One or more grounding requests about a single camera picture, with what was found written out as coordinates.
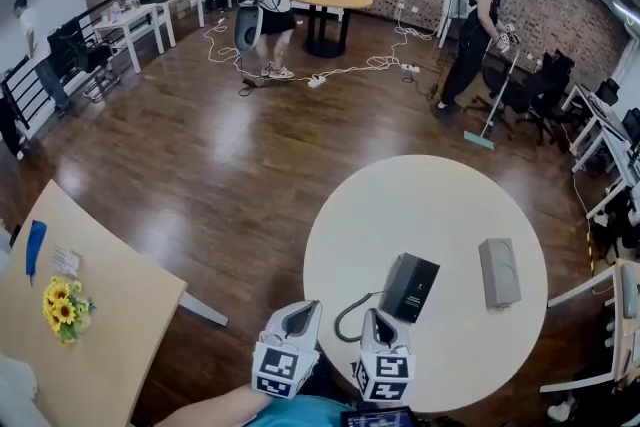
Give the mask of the black sled chair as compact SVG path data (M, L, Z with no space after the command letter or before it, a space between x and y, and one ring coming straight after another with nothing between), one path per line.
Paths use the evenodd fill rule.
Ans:
M80 73L87 78L83 96L93 103L101 102L120 82L113 68L115 56L111 43L85 36L80 19L73 18L48 36L52 67L62 85Z

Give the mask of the white kettle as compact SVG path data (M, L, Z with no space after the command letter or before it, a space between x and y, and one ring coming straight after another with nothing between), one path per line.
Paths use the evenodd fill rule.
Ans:
M37 381L31 367L0 354L0 413L32 406L36 392Z

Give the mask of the black tablet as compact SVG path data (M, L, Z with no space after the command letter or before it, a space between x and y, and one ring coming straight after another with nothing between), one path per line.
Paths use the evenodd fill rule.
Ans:
M420 427L409 408L385 408L362 411L343 411L340 427Z

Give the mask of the black office chair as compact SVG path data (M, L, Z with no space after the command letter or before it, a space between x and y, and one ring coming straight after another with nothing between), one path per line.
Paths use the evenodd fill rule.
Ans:
M502 71L486 67L482 71L482 79L489 90L489 98L476 95L463 111L486 113L489 117L487 134L490 135L495 126L501 125L506 129L508 139L512 140L514 128L506 118L506 113L511 110L514 115L523 115L528 111L530 101L525 88L511 78L508 67Z
M555 142L555 136L547 125L570 82L575 62L559 49L553 54L544 53L541 68L524 80L521 85L522 100L526 110L516 119L516 123L529 122L537 127L537 144L544 143L544 134L550 136L549 143Z

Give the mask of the grey oval shell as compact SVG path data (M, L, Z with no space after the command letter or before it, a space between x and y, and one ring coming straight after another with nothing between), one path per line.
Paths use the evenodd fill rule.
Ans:
M260 6L241 5L237 9L234 26L234 45L241 54L250 52L262 32L263 10Z

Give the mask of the black telephone with cord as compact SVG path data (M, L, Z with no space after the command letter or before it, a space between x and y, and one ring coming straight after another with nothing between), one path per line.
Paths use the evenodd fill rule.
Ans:
M361 299L343 309L333 322L333 330L339 340L356 343L362 336L346 336L341 331L341 322L354 309L380 295L378 308L373 308L372 335L377 343L388 348L405 345L399 328L394 321L415 324L431 292L440 265L424 260L410 253L400 254L391 267L384 288L378 292L366 293Z

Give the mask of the grey speaker box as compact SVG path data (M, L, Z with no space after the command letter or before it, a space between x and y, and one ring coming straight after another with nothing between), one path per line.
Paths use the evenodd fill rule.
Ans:
M478 251L486 307L506 308L519 302L522 295L512 241L489 238Z

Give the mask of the black monitor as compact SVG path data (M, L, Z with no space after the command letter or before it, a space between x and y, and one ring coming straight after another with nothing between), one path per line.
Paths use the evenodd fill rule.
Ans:
M595 92L595 95L602 102L613 107L618 101L618 92L620 86L613 78L608 78L601 82Z
M629 109L622 120L622 125L631 146L637 146L640 143L640 108Z

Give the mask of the white rectangular table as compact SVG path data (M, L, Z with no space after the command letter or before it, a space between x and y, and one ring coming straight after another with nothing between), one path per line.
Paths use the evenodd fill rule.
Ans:
M128 51L131 64L136 74L141 73L141 67L135 48L135 42L142 36L152 32L159 54L164 53L164 44L160 32L160 18L157 8L153 4L131 8L120 15L115 15L109 21L100 21L92 26L94 34L99 40L105 40L114 31L120 31L124 38L124 48Z

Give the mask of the ceiling tube light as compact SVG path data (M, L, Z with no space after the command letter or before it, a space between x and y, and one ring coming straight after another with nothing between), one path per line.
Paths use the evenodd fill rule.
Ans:
M613 6L629 25L640 24L640 15L617 2L614 2Z

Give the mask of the white flat mop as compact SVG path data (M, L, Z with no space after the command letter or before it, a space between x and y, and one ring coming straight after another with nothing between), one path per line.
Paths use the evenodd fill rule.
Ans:
M491 106L491 109L488 112L488 116L485 120L484 126L481 130L481 132L479 134L473 133L473 132L469 132L469 131L464 131L464 139L470 143L473 143L477 146L480 146L482 148L485 148L487 150L490 151L494 151L495 150L495 143L490 139L490 129L493 128L494 126L494 117L496 114L496 111L498 110L498 107L501 105L501 100L502 97L504 95L504 92L507 88L507 85L509 83L509 80L511 79L511 75L513 73L513 70L515 68L515 65L518 61L520 55L520 50L517 50L515 53L515 57L513 58L510 67L508 69L508 71L505 74L505 78L503 81L503 84L499 90L499 93L496 95L494 102Z

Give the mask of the person's teal shirt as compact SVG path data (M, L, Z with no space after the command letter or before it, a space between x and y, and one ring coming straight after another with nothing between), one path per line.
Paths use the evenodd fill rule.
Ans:
M274 399L242 427L341 427L341 414L353 408L323 397Z

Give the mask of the white office desk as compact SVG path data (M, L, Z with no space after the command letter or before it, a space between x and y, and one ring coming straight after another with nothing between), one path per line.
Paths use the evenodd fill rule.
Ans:
M605 189L604 198L590 210L585 208L585 218L591 220L596 214L603 212L616 195L640 184L640 157L632 159L631 140L612 108L581 84L573 85L561 110L567 113L577 97L585 103L588 116L585 127L569 145L569 153L575 158L571 168L572 175L575 176L583 169L601 145L608 150L614 167L618 170L618 178Z

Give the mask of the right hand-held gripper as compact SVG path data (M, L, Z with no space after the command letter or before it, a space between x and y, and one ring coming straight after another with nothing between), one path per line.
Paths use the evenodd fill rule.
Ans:
M409 330L376 308L364 315L354 378L365 402L403 402L415 377Z

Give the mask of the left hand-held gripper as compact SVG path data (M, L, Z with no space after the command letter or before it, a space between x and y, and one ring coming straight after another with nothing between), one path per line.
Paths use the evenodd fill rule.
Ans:
M266 395L292 399L312 374L322 306L300 301L274 312L255 344L251 387Z

